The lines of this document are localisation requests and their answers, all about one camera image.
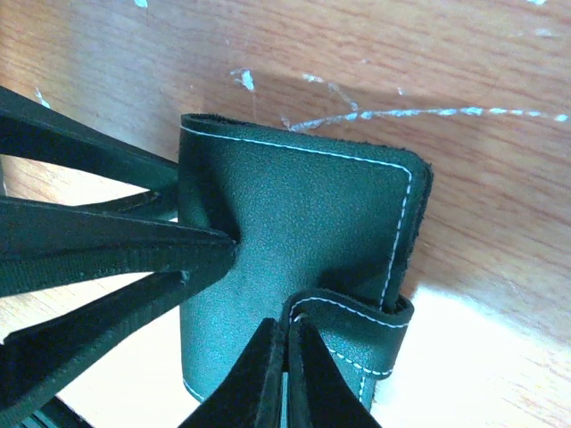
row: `white stitching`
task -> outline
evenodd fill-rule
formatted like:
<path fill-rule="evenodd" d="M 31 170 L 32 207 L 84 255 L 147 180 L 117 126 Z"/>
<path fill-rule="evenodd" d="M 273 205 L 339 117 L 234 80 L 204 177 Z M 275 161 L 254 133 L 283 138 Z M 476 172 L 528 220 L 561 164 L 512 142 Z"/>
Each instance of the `white stitching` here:
<path fill-rule="evenodd" d="M 397 224 L 397 227 L 396 227 L 396 235 L 394 237 L 394 243 L 393 243 L 393 253 L 391 254 L 391 259 L 389 260 L 389 268 L 388 268 L 388 272 L 386 274 L 385 286 L 383 287 L 383 291 L 381 292 L 381 300 L 380 300 L 379 307 L 383 306 L 383 301 L 385 300 L 386 289 L 388 288 L 389 281 L 391 280 L 391 273 L 393 270 L 393 263 L 394 263 L 394 256 L 396 254 L 396 247 L 398 245 L 399 238 L 401 237 L 402 221 L 404 219 L 404 213 L 405 213 L 407 202 L 409 200 L 409 195 L 410 195 L 410 187 L 411 187 L 411 183 L 412 183 L 412 173 L 410 172 L 409 169 L 406 169 L 402 165 L 397 165 L 395 163 L 383 162 L 380 160 L 372 160 L 372 159 L 366 159 L 366 158 L 358 158 L 355 156 L 349 156 L 349 155 L 341 154 L 341 153 L 322 152 L 319 150 L 303 149 L 301 147 L 293 147 L 291 145 L 268 143 L 266 141 L 251 140 L 248 138 L 236 138 L 233 136 L 220 136 L 220 135 L 216 135 L 216 134 L 209 134 L 207 132 L 195 131 L 191 128 L 186 128 L 186 127 L 180 127 L 180 128 L 184 129 L 185 131 L 188 131 L 192 134 L 198 135 L 198 136 L 213 136 L 215 138 L 221 138 L 224 140 L 244 141 L 246 143 L 268 145 L 271 147 L 281 147 L 284 149 L 296 150 L 298 152 L 325 154 L 326 156 L 334 156 L 336 158 L 343 158 L 343 159 L 348 159 L 348 160 L 352 160 L 352 161 L 356 160 L 356 161 L 367 162 L 367 163 L 375 163 L 377 165 L 385 165 L 386 167 L 393 167 L 393 168 L 397 168 L 397 169 L 401 169 L 401 170 L 405 171 L 407 173 L 409 183 L 407 185 L 407 190 L 406 190 L 406 193 L 404 195 L 404 198 L 402 199 L 401 218 L 399 219 L 399 223 Z"/>
<path fill-rule="evenodd" d="M 205 397 L 203 397 L 203 396 L 200 395 L 198 392 L 196 392 L 196 391 L 188 384 L 188 382 L 186 381 L 186 379 L 185 379 L 184 377 L 183 377 L 183 379 L 182 379 L 182 382 L 184 382 L 184 383 L 185 383 L 185 386 L 186 386 L 196 397 L 198 397 L 201 401 L 205 401 L 205 400 L 206 400 Z"/>
<path fill-rule="evenodd" d="M 365 376 L 360 379 L 360 389 L 359 389 L 359 403 L 363 402 L 363 391 L 365 390 Z"/>
<path fill-rule="evenodd" d="M 370 317 L 369 315 L 365 315 L 365 314 L 359 312 L 358 310 L 349 308 L 348 306 L 345 306 L 345 305 L 343 305 L 342 303 L 339 303 L 338 301 L 334 301 L 334 300 L 330 300 L 330 299 L 324 299 L 324 298 L 322 298 L 322 297 L 308 297 L 307 299 L 298 300 L 298 301 L 292 306 L 292 308 L 291 308 L 290 311 L 289 311 L 289 322 L 290 322 L 290 324 L 292 323 L 292 317 L 294 316 L 294 309 L 297 308 L 297 307 L 298 307 L 299 305 L 301 305 L 302 303 L 304 303 L 305 301 L 310 301 L 310 300 L 318 300 L 318 301 L 323 301 L 323 302 L 325 302 L 325 303 L 331 303 L 332 305 L 336 305 L 336 306 L 338 306 L 339 308 L 346 309 L 346 310 L 348 310 L 349 312 L 351 312 L 351 313 L 353 313 L 353 314 L 355 314 L 355 315 L 358 315 L 359 317 L 366 318 L 366 319 L 368 319 L 369 321 L 372 321 L 373 323 L 377 323 L 377 324 L 380 324 L 380 325 L 384 325 L 384 326 L 389 327 L 389 328 L 403 328 L 403 327 L 406 327 L 407 325 L 409 325 L 409 323 L 396 324 L 396 325 L 388 324 L 388 323 L 385 323 L 385 322 L 380 321 L 380 320 L 378 320 L 378 319 L 374 319 L 373 317 Z"/>
<path fill-rule="evenodd" d="M 366 368 L 363 367 L 361 364 L 356 363 L 355 361 L 353 361 L 352 359 L 348 359 L 345 355 L 340 354 L 339 352 L 337 352 L 336 350 L 332 350 L 331 348 L 327 348 L 329 350 L 329 352 L 331 352 L 332 354 L 335 354 L 337 357 L 339 357 L 340 359 L 344 360 L 345 362 L 351 364 L 353 367 L 355 367 L 356 369 L 365 372 L 368 375 L 375 375 L 375 376 L 387 376 L 390 373 L 393 372 L 392 369 L 387 370 L 386 372 L 378 372 L 377 370 L 371 370 L 370 368 Z"/>

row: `dark green leather wallet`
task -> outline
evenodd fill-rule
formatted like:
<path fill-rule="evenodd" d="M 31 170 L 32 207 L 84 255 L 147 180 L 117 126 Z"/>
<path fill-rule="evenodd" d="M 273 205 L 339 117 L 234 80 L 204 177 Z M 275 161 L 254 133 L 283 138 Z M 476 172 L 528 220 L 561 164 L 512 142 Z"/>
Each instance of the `dark green leather wallet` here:
<path fill-rule="evenodd" d="M 177 165 L 1 87 L 0 154 L 148 189 L 0 196 L 0 297 L 154 272 L 0 343 L 0 427 L 60 420 L 54 394 L 181 303 L 184 382 L 211 397 L 181 427 L 378 426 L 359 403 L 412 316 L 399 289 L 432 183 L 418 156 L 186 115 Z"/>
<path fill-rule="evenodd" d="M 229 273 L 181 306 L 184 382 L 203 401 L 265 317 L 305 313 L 370 408 L 413 308 L 399 289 L 432 172 L 416 154 L 185 115 L 178 221 L 238 242 Z"/>

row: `leather surface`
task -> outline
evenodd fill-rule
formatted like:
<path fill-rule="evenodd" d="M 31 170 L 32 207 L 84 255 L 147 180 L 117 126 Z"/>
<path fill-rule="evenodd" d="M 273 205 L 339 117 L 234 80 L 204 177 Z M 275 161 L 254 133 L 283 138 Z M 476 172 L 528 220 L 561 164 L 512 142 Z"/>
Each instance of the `leather surface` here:
<path fill-rule="evenodd" d="M 286 332 L 261 323 L 228 377 L 180 428 L 276 428 L 280 425 Z"/>
<path fill-rule="evenodd" d="M 377 380 L 393 371 L 413 312 L 412 304 L 402 297 L 397 301 L 397 309 L 387 314 L 319 288 L 296 293 L 286 307 L 283 316 L 287 319 L 282 319 L 282 325 L 290 325 L 304 314 L 319 330 L 334 358 Z"/>
<path fill-rule="evenodd" d="M 181 307 L 183 372 L 196 398 L 218 387 L 258 323 L 279 317 L 292 294 L 327 288 L 386 314 L 401 310 L 432 183 L 417 155 L 208 115 L 183 116 L 182 127 L 178 219 L 239 242 L 229 274 Z M 370 407 L 374 376 L 340 357 L 355 352 L 360 331 L 341 340 L 333 325 L 324 335 Z"/>

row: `scratch mark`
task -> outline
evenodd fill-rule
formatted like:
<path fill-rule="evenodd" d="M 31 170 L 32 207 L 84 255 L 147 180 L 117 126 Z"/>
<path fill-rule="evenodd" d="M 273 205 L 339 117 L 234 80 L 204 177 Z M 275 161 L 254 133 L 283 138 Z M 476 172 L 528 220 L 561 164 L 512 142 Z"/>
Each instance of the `scratch mark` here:
<path fill-rule="evenodd" d="M 539 37 L 555 37 L 550 29 L 537 29 L 535 35 Z"/>
<path fill-rule="evenodd" d="M 310 83 L 325 83 L 325 80 L 323 80 L 323 78 L 314 76 L 312 74 L 303 74 L 303 79 L 307 80 Z M 327 87 L 329 88 L 329 93 L 335 92 L 343 99 L 343 101 L 348 103 L 351 106 L 352 111 L 357 111 L 359 109 L 359 105 L 356 102 L 354 102 L 349 95 L 343 92 L 339 87 L 339 85 L 335 83 L 327 83 Z"/>
<path fill-rule="evenodd" d="M 304 74 L 303 78 L 308 82 L 318 82 L 323 83 L 323 78 L 319 78 L 317 76 L 313 76 L 312 74 Z"/>
<path fill-rule="evenodd" d="M 39 89 L 37 87 L 36 87 L 36 97 L 44 107 L 47 107 L 48 109 L 52 108 L 52 107 L 50 107 L 49 102 L 44 99 L 44 97 L 42 96 L 42 93 L 39 92 Z"/>
<path fill-rule="evenodd" d="M 349 95 L 347 95 L 345 92 L 343 92 L 341 90 L 341 88 L 339 88 L 338 85 L 336 85 L 335 83 L 329 83 L 327 84 L 327 87 L 329 88 L 329 92 L 335 92 L 337 93 L 341 98 L 343 98 L 343 101 L 345 101 L 346 103 L 348 103 L 351 106 L 351 110 L 352 111 L 357 111 L 359 109 L 359 105 L 354 102 Z"/>
<path fill-rule="evenodd" d="M 282 123 L 284 124 L 284 126 L 289 129 L 291 126 L 291 122 L 289 121 L 289 119 L 284 116 L 283 114 L 280 116 L 280 119 L 282 119 Z"/>
<path fill-rule="evenodd" d="M 230 72 L 232 76 L 236 74 L 240 74 L 240 78 L 235 78 L 235 81 L 241 84 L 243 87 L 248 89 L 250 92 L 254 92 L 256 90 L 253 84 L 253 77 L 252 71 L 249 69 L 236 69 Z"/>
<path fill-rule="evenodd" d="M 339 114 L 336 116 L 330 116 L 327 118 L 307 120 L 305 122 L 300 122 L 288 126 L 290 131 L 303 132 L 309 129 L 317 129 L 324 125 L 333 125 L 335 123 L 341 123 L 344 121 L 354 121 L 356 119 L 371 120 L 373 118 L 412 118 L 424 115 L 435 115 L 435 116 L 454 116 L 454 115 L 464 115 L 464 116 L 486 116 L 486 115 L 510 115 L 510 116 L 529 116 L 534 118 L 542 119 L 552 119 L 556 122 L 566 122 L 568 116 L 566 114 L 559 114 L 556 116 L 550 115 L 548 113 L 543 113 L 541 111 L 524 111 L 524 110 L 513 110 L 513 109 L 502 109 L 500 107 L 493 107 L 491 109 L 485 109 L 483 107 L 463 107 L 460 109 L 426 109 L 426 110 L 385 110 L 385 111 L 362 111 L 360 113 L 353 112 L 349 114 Z"/>

